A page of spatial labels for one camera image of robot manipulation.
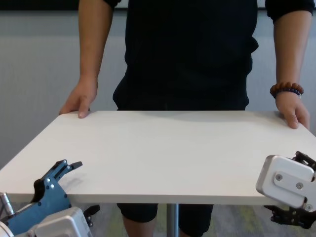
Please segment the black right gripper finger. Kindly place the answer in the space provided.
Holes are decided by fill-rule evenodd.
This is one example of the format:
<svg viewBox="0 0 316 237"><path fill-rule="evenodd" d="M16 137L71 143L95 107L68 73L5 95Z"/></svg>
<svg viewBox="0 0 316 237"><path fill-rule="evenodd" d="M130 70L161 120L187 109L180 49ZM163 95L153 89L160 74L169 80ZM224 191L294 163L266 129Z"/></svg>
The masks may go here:
<svg viewBox="0 0 316 237"><path fill-rule="evenodd" d="M304 164L316 171L316 161L300 151L297 151L295 153L295 157L293 158L293 160L298 163Z"/></svg>
<svg viewBox="0 0 316 237"><path fill-rule="evenodd" d="M271 221L281 225L299 226L309 229L316 221L316 212L308 212L302 208L290 207L288 210L281 209L274 205L264 205L272 212Z"/></svg>

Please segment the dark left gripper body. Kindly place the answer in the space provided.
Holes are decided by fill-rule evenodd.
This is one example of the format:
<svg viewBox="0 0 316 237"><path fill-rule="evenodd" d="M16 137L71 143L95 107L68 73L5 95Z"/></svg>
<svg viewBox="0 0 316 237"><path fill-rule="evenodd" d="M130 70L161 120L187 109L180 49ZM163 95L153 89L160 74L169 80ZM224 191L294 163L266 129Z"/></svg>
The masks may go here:
<svg viewBox="0 0 316 237"><path fill-rule="evenodd" d="M23 207L11 217L5 217L4 224L14 235L28 231L48 215L68 209L70 200L53 177L38 179L34 182L34 196L28 206Z"/></svg>

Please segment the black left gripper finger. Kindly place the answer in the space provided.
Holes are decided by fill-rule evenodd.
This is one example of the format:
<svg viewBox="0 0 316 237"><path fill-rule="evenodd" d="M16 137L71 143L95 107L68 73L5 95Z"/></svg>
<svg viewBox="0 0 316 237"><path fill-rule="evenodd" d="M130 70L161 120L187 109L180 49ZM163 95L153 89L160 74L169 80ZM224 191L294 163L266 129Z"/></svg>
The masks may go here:
<svg viewBox="0 0 316 237"><path fill-rule="evenodd" d="M100 205L93 205L86 209L83 214L89 227L93 227L92 216L100 211Z"/></svg>
<svg viewBox="0 0 316 237"><path fill-rule="evenodd" d="M59 182L59 180L67 173L81 167L83 164L81 161L68 164L66 159L57 161L44 175L44 181L46 183Z"/></svg>

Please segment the person's left hand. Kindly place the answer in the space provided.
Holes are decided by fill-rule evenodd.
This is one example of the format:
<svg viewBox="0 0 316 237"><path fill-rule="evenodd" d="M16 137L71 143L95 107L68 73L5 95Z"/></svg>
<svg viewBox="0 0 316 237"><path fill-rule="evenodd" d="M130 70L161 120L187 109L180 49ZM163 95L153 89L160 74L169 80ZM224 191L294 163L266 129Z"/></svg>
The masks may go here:
<svg viewBox="0 0 316 237"><path fill-rule="evenodd" d="M281 92L276 96L276 107L284 116L287 125L296 129L299 124L310 129L310 114L300 97L293 92Z"/></svg>

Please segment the person's right hand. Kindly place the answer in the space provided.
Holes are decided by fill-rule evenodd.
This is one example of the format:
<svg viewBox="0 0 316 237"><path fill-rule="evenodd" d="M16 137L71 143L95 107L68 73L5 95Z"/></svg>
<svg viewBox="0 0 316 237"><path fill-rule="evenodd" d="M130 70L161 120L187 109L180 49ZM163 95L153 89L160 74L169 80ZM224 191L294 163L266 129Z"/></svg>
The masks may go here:
<svg viewBox="0 0 316 237"><path fill-rule="evenodd" d="M78 118L87 117L90 105L97 95L98 81L93 76L80 76L77 85L71 91L59 115L77 112Z"/></svg>

